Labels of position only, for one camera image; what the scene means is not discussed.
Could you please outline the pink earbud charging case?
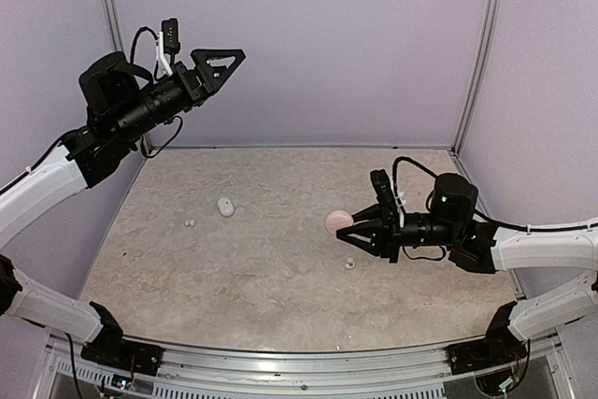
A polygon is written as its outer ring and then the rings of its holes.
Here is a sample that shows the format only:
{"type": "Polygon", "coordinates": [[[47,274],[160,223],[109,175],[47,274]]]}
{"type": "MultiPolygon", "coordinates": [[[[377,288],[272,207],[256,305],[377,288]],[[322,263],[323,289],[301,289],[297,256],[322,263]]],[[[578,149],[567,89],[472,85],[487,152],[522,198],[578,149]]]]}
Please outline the pink earbud charging case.
{"type": "Polygon", "coordinates": [[[335,210],[327,215],[324,221],[326,231],[330,235],[336,235],[336,232],[345,229],[354,224],[352,216],[344,210],[335,210]]]}

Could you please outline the white earbud charging case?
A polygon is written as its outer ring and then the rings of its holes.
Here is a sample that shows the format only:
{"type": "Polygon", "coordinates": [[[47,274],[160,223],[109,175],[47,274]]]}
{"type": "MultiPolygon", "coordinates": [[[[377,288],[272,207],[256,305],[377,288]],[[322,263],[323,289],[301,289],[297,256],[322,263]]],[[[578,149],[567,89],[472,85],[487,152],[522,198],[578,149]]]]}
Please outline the white earbud charging case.
{"type": "Polygon", "coordinates": [[[233,204],[233,201],[228,197],[220,197],[217,200],[216,206],[220,215],[225,218],[231,217],[235,213],[235,206],[233,204]]]}

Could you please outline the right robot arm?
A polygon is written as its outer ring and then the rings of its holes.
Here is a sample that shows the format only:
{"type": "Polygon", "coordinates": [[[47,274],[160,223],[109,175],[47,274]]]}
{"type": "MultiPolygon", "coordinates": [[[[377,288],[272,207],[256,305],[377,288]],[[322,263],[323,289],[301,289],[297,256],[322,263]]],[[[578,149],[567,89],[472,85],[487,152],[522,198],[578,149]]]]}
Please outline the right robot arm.
{"type": "MultiPolygon", "coordinates": [[[[392,264],[401,250],[439,247],[453,264],[473,274],[519,268],[569,267],[586,273],[597,269],[596,220],[539,228],[476,220],[477,187],[455,173],[435,177],[427,212],[407,213],[385,171],[374,170],[370,178],[376,203],[353,215],[333,213],[326,228],[337,239],[392,264]]],[[[596,310],[597,283],[587,274],[535,298],[501,306],[477,346],[478,358],[497,365],[515,344],[596,310]]]]}

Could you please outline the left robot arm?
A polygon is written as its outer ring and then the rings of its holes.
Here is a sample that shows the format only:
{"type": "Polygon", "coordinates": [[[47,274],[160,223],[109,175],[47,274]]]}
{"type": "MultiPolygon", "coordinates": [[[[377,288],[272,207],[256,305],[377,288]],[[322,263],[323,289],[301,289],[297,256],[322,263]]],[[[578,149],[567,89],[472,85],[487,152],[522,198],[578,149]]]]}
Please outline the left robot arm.
{"type": "MultiPolygon", "coordinates": [[[[196,49],[188,68],[177,62],[155,80],[115,51],[79,79],[86,125],[57,138],[43,156],[1,190],[1,244],[70,197],[113,175],[141,137],[215,95],[245,60],[241,49],[196,49]]],[[[1,259],[1,312],[64,332],[113,366],[131,356],[122,329],[103,306],[74,300],[26,276],[1,259]]]]}

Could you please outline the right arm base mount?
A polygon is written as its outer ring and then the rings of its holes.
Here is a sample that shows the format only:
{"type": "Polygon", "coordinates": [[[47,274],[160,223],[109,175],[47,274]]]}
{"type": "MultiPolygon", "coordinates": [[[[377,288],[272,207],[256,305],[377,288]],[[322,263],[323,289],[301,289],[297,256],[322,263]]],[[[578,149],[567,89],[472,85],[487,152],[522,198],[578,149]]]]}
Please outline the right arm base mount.
{"type": "Polygon", "coordinates": [[[515,362],[527,357],[527,341],[519,340],[508,330],[515,301],[500,306],[482,338],[447,347],[452,375],[460,375],[515,362]]]}

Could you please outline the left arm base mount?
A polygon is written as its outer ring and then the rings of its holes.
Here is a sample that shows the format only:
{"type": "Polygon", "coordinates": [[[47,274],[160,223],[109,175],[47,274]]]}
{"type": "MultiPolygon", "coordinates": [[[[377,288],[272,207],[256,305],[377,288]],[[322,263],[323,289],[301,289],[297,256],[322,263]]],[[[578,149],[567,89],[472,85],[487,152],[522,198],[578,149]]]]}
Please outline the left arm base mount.
{"type": "Polygon", "coordinates": [[[101,329],[91,342],[83,345],[81,357],[129,373],[155,377],[164,349],[158,345],[126,339],[122,328],[104,306],[95,302],[90,302],[90,306],[99,315],[101,329]]]}

